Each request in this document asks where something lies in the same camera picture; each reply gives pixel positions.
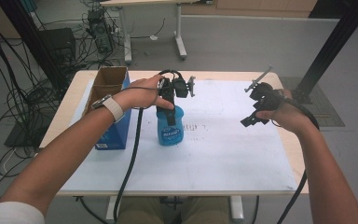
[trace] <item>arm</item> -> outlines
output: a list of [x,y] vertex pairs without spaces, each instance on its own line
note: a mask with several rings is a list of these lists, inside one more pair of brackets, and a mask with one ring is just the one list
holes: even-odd
[[[157,97],[157,90],[130,89],[130,87],[156,88],[162,78],[155,75],[149,79],[132,82],[128,90],[113,96],[123,111],[132,107],[173,105]],[[7,189],[0,202],[22,202],[37,208],[45,216],[48,206],[62,185],[101,138],[115,118],[104,106],[91,111],[77,123],[51,141],[27,165]]]
[[276,120],[298,137],[309,180],[313,222],[358,223],[358,202],[322,134],[310,120],[288,104],[256,115]]

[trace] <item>bottle label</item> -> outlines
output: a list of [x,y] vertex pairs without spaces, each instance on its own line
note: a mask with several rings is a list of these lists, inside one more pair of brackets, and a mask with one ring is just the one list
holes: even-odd
[[161,140],[166,143],[176,143],[182,140],[182,132],[175,127],[165,127],[161,131]]

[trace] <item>hand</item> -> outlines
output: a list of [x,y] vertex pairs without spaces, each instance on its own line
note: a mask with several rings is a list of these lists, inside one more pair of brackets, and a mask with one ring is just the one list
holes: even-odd
[[[282,90],[283,95],[292,98],[288,90]],[[299,133],[305,125],[312,125],[310,120],[300,110],[287,103],[281,103],[277,110],[259,111],[255,114],[260,119],[273,119],[284,129],[292,133]]]
[[162,75],[151,78],[142,78],[133,81],[130,86],[113,96],[123,111],[132,107],[149,107],[157,105],[167,109],[173,109],[173,104],[158,96],[158,82]]

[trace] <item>blue bottle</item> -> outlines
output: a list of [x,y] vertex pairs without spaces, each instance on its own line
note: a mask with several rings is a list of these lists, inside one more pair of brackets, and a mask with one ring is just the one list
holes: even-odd
[[167,117],[164,111],[157,112],[158,118],[158,141],[162,146],[176,145],[183,140],[182,117],[185,114],[178,105],[175,106],[175,124],[168,125]]

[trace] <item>person's left arm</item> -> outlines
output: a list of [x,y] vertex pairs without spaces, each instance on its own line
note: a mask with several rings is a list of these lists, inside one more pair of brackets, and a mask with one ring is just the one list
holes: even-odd
[[[161,78],[162,76],[155,75],[149,79],[134,81],[127,90],[114,95],[113,99],[123,111],[132,107],[150,105],[173,108],[170,102],[157,97],[158,81]],[[149,88],[149,90],[131,89],[131,87]],[[48,206],[58,190],[114,122],[114,116],[104,106],[88,113],[51,141],[27,165],[7,189],[0,202],[28,203],[46,216]]]

